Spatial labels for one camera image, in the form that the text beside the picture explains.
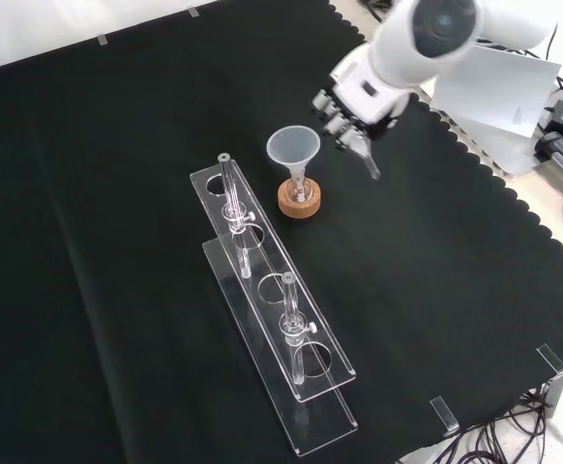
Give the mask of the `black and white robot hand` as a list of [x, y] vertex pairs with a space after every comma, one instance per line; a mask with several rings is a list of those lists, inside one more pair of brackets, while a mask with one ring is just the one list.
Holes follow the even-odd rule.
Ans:
[[370, 44], [348, 53], [330, 72], [328, 82], [312, 100], [324, 132], [346, 151], [367, 159], [371, 143], [382, 136], [405, 110], [410, 90], [391, 87], [374, 72]]

